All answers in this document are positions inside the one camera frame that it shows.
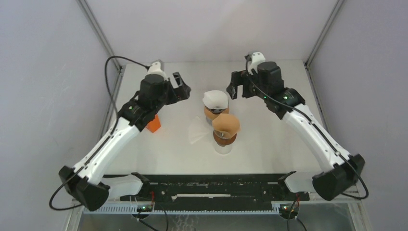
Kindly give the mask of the white paper coffee filter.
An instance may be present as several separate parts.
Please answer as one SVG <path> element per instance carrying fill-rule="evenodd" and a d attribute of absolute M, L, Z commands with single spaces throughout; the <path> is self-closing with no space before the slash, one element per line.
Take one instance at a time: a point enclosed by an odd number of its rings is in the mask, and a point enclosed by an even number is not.
<path fill-rule="evenodd" d="M 188 127 L 188 140 L 190 144 L 194 144 L 201 138 L 206 136 L 210 131 L 209 124 L 206 120 L 201 120 L 196 116 Z"/>
<path fill-rule="evenodd" d="M 204 93 L 204 105 L 209 109 L 227 109 L 228 95 L 220 90 L 211 90 Z"/>

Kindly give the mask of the brown paper coffee filter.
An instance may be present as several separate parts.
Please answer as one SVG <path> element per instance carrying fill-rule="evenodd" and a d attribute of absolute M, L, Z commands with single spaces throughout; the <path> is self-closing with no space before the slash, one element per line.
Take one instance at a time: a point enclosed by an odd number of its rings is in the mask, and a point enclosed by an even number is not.
<path fill-rule="evenodd" d="M 241 130 L 238 118 L 232 114 L 221 113 L 212 121 L 212 126 L 215 131 L 222 133 L 227 139 L 232 138 Z"/>

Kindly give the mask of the clear glass with brown band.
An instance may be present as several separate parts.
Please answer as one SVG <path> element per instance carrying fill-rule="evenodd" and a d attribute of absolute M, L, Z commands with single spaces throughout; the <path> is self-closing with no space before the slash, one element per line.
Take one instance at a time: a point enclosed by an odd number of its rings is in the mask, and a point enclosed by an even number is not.
<path fill-rule="evenodd" d="M 214 149 L 217 153 L 225 155 L 225 154 L 229 154 L 232 150 L 233 144 L 229 144 L 229 145 L 219 145 L 217 142 L 214 143 Z"/>

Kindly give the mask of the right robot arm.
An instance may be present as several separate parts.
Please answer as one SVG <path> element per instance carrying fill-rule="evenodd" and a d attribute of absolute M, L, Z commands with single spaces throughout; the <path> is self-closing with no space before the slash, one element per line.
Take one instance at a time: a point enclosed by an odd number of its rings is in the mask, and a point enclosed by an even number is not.
<path fill-rule="evenodd" d="M 247 64 L 245 70 L 232 72 L 226 88 L 231 99 L 237 98 L 239 86 L 242 86 L 242 97 L 259 97 L 269 111 L 289 125 L 321 168 L 320 173 L 292 171 L 286 174 L 280 179 L 280 198 L 291 200 L 300 192 L 317 193 L 326 201 L 339 195 L 357 200 L 368 197 L 369 190 L 361 177 L 364 158 L 360 154 L 351 155 L 334 140 L 315 119 L 300 93 L 285 87 L 281 69 L 275 62 L 262 62 L 255 68 Z M 364 196 L 346 193 L 357 182 L 362 183 Z"/>

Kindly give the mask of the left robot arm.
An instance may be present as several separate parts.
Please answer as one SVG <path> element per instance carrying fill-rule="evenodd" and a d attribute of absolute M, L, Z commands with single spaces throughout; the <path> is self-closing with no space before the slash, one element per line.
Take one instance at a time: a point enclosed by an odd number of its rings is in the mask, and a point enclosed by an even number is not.
<path fill-rule="evenodd" d="M 105 172 L 120 151 L 154 120 L 165 106 L 186 100 L 191 88 L 180 73 L 173 73 L 177 83 L 174 88 L 160 74 L 147 74 L 140 83 L 140 90 L 118 112 L 117 121 L 104 134 L 97 145 L 73 167 L 63 166 L 59 171 L 62 187 L 89 211 L 98 210 L 108 200 L 133 195 L 138 200 L 150 196 L 148 182 L 139 173 L 105 178 Z"/>

